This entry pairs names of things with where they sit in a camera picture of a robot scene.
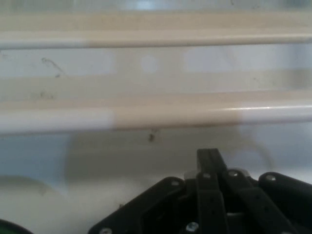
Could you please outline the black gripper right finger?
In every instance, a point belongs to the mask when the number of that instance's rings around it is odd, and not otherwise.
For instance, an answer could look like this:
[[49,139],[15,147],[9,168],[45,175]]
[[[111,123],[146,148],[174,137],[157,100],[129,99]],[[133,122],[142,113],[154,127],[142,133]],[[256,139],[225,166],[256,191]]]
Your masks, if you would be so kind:
[[255,180],[228,169],[218,149],[207,150],[207,233],[311,232],[311,184],[275,172]]

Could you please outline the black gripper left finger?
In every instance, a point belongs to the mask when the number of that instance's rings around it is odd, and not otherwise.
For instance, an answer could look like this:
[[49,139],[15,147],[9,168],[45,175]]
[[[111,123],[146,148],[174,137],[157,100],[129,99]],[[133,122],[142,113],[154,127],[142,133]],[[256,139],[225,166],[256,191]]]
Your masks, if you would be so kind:
[[94,225],[90,234],[228,234],[218,178],[227,169],[218,149],[197,151],[197,170],[184,179],[167,177]]

